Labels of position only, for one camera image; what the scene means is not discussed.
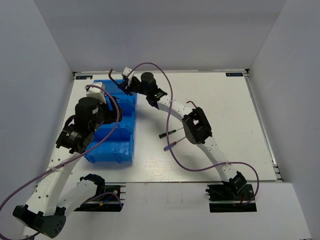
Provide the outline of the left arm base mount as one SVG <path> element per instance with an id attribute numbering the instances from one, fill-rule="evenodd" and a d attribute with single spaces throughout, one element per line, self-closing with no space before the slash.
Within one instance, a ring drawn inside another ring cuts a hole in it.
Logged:
<path id="1" fill-rule="evenodd" d="M 75 212 L 118 213 L 125 204 L 125 198 L 125 184 L 106 184 L 94 199 L 83 203 Z"/>

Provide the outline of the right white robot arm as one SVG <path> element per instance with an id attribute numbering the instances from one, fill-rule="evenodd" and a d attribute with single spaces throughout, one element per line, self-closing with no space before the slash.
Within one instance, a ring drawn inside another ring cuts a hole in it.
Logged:
<path id="1" fill-rule="evenodd" d="M 123 82 L 118 85 L 126 94 L 137 93 L 146 96 L 148 103 L 160 111 L 168 113 L 181 121 L 185 137 L 200 148 L 216 168 L 226 195 L 233 200 L 244 193 L 247 184 L 245 177 L 228 162 L 219 149 L 212 133 L 210 123 L 200 107 L 190 108 L 173 99 L 173 88 L 169 83 L 170 96 L 160 89 L 151 72 L 144 72 L 140 79 L 134 76 L 134 71 L 128 67 L 122 72 Z"/>

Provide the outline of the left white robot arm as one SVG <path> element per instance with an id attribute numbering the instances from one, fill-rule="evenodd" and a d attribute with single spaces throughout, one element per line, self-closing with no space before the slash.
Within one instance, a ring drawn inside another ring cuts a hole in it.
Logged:
<path id="1" fill-rule="evenodd" d="M 105 196 L 105 180 L 90 173 L 67 193 L 62 193 L 68 178 L 80 158 L 89 150 L 95 132 L 102 125 L 118 124 L 122 109 L 114 96 L 108 98 L 82 97 L 58 136 L 56 149 L 45 174 L 23 205 L 17 205 L 13 216 L 27 227 L 51 239 L 65 226 L 67 217 L 87 200 Z"/>

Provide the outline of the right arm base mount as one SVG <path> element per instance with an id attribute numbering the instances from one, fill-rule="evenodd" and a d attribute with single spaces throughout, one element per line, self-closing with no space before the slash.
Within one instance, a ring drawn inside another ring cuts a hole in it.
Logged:
<path id="1" fill-rule="evenodd" d="M 254 196 L 251 184 L 246 184 L 238 195 L 233 195 L 223 184 L 210 184 L 205 189 L 211 213 L 253 213 L 257 212 L 255 200 L 246 204 Z"/>

